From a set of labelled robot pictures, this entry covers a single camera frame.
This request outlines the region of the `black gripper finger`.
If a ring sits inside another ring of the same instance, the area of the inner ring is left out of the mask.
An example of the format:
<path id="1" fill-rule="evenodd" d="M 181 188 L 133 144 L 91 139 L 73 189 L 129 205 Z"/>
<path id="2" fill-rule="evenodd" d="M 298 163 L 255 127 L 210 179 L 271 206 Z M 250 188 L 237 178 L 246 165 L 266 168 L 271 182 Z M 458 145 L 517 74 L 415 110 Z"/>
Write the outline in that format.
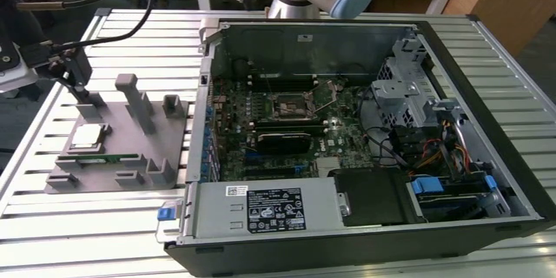
<path id="1" fill-rule="evenodd" d="M 65 87 L 69 91 L 69 93 L 75 98 L 77 102 L 89 102 L 87 99 L 87 91 L 82 85 L 82 83 L 75 82 L 74 79 L 66 78 Z"/>

